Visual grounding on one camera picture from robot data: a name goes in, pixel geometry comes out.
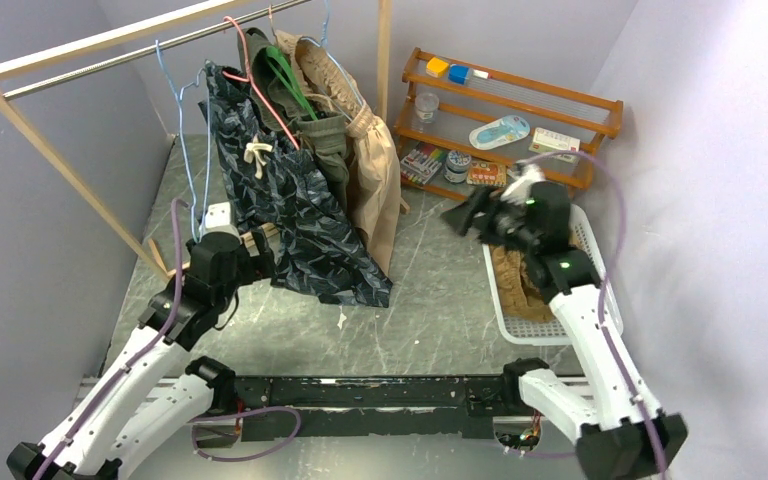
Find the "tan brown shorts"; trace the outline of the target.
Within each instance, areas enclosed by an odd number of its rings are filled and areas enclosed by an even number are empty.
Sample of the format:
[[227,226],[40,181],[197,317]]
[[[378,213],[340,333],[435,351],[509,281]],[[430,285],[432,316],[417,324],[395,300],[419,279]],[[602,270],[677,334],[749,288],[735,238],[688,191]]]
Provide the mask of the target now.
[[552,321],[554,315],[528,276],[524,255],[499,246],[489,251],[503,314],[538,324]]

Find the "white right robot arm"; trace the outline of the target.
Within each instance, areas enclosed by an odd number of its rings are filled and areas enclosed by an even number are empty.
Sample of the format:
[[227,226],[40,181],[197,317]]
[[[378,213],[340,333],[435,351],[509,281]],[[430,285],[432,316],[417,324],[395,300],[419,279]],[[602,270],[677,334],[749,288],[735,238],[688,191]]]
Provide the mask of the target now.
[[475,189],[442,220],[459,236],[522,254],[527,276],[562,325],[592,391],[586,400],[537,359],[506,365],[499,398],[510,413],[530,407],[573,444],[588,479],[667,476],[688,437],[637,370],[607,306],[609,275],[597,251],[571,236],[580,210],[549,181],[500,193]]

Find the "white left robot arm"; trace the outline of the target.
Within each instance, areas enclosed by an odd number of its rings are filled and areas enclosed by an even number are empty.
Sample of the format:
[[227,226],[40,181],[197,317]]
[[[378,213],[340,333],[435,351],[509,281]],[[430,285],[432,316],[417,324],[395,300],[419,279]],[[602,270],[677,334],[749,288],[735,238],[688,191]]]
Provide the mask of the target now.
[[264,225],[239,238],[219,227],[189,242],[188,268],[152,298],[109,370],[42,440],[12,450],[6,460],[12,476],[127,479],[189,421],[241,411],[235,372],[207,356],[191,361],[158,399],[146,399],[216,329],[241,287],[273,276],[267,237],[274,230]]

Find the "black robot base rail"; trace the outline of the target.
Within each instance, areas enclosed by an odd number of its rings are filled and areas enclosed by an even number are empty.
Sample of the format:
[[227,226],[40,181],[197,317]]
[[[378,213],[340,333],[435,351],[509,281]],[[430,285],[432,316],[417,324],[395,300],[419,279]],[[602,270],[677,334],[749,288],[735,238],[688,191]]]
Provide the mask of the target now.
[[504,422],[526,424],[534,409],[503,374],[432,376],[239,376],[205,412],[234,420],[245,441],[301,437],[458,435],[494,439]]

